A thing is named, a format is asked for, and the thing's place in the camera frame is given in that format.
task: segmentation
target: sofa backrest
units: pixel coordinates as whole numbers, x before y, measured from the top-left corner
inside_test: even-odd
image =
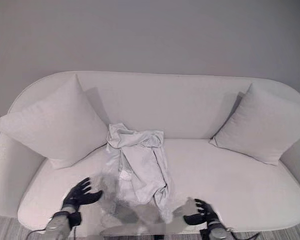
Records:
[[[252,82],[300,103],[297,91],[268,79],[73,71],[47,76],[26,88],[12,112],[45,97],[73,74],[78,75],[92,106],[106,124],[122,122],[132,130],[162,130],[166,138],[211,138]]]

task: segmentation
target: sofa cushion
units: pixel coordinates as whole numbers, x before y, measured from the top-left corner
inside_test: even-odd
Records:
[[[171,224],[142,227],[129,217],[108,224],[102,202],[84,205],[79,236],[198,233],[201,225],[187,226],[182,219],[188,198],[211,203],[227,227],[236,231],[267,231],[300,223],[300,186],[287,168],[266,165],[252,157],[217,148],[206,139],[166,139],[164,148],[174,182]],[[80,180],[98,175],[110,156],[105,147],[72,167],[53,169],[46,160],[33,178],[19,206],[18,219],[29,229],[42,229],[60,209],[63,197]]]
[[[105,144],[108,129],[73,74],[50,95],[0,117],[0,132],[50,158],[59,169]]]
[[[281,155],[299,139],[300,104],[253,83],[210,143],[276,166]]]

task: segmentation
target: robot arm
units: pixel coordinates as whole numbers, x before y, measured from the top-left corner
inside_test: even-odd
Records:
[[[240,240],[230,231],[231,228],[226,228],[220,221],[217,213],[212,206],[205,201],[195,199],[196,206],[198,207],[197,214],[190,216],[183,216],[184,221],[188,225],[199,225],[206,222],[206,229],[200,230],[202,240]],[[253,235],[248,239],[243,240],[255,240],[260,235],[260,232]]]
[[[103,194],[103,191],[89,193],[91,190],[90,184],[90,178],[87,177],[70,190],[63,200],[61,210],[52,216],[45,227],[42,239],[65,240],[72,228],[81,224],[80,206],[97,202]]]

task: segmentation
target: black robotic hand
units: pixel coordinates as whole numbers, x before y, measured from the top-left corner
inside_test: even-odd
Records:
[[[90,177],[87,177],[74,186],[63,200],[62,208],[67,205],[71,205],[77,212],[81,205],[97,202],[101,198],[103,191],[101,190],[95,193],[89,193],[91,190],[90,184]]]

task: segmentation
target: seat cushion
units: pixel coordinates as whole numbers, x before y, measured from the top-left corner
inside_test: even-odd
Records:
[[[174,182],[171,207],[176,210],[171,224],[145,226],[127,217],[114,226],[113,220],[108,224],[97,202],[80,208],[83,221],[77,234],[198,233],[202,225],[187,226],[182,220],[183,214],[189,214],[189,198],[212,204],[223,223],[239,232],[284,229],[300,223],[300,186],[281,162],[267,165],[217,148],[207,139],[166,139],[164,149]],[[70,188],[85,177],[98,175],[110,157],[102,147],[68,168],[53,169],[46,160],[19,206],[19,221],[32,230],[44,228]]]

